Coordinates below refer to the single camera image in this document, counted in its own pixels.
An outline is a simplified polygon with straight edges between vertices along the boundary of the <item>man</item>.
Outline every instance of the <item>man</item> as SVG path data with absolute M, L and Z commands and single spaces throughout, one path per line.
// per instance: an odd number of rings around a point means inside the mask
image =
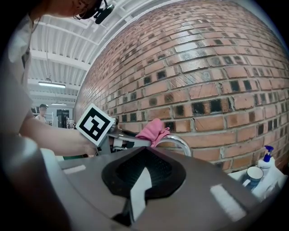
M 46 119 L 44 117 L 46 111 L 47 111 L 48 105 L 46 104 L 41 104 L 39 106 L 39 115 L 37 115 L 35 117 L 35 119 L 38 119 L 39 121 L 41 121 L 42 123 L 46 124 Z

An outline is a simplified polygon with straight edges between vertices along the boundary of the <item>ceiling light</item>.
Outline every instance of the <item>ceiling light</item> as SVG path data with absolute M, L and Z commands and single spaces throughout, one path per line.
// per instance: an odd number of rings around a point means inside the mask
M 46 82 L 38 82 L 40 86 L 45 87 L 53 87 L 53 88 L 65 88 L 65 84 L 59 84 L 59 83 L 46 83 Z
M 52 103 L 51 105 L 59 105 L 59 106 L 66 106 L 66 103 Z

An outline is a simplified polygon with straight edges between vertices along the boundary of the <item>spray bottle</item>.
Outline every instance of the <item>spray bottle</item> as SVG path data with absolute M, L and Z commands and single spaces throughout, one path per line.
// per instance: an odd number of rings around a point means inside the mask
M 263 160 L 262 159 L 258 160 L 258 167 L 261 168 L 264 173 L 262 179 L 265 178 L 269 169 L 275 165 L 275 159 L 274 157 L 271 156 L 271 153 L 274 148 L 272 146 L 265 146 L 265 148 L 267 149 L 268 153 L 265 154 Z

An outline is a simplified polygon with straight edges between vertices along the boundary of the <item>cap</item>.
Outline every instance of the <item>cap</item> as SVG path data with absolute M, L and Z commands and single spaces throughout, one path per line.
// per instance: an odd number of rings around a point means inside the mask
M 79 16 L 81 17 L 81 19 L 88 19 L 94 16 L 95 13 L 99 10 L 102 1 L 103 0 L 97 0 L 90 10 L 86 11 L 84 14 L 80 14 Z
M 40 106 L 39 106 L 39 108 L 41 108 L 41 107 L 45 107 L 45 108 L 48 108 L 48 105 L 47 104 L 40 104 Z

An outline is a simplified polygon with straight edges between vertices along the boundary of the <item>blue mug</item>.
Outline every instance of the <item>blue mug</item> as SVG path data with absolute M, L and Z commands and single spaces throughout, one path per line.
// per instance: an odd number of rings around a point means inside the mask
M 259 182 L 261 181 L 264 173 L 261 168 L 258 167 L 249 167 L 247 169 L 246 174 L 243 177 L 243 186 L 248 188 L 249 190 L 253 190 L 257 187 Z

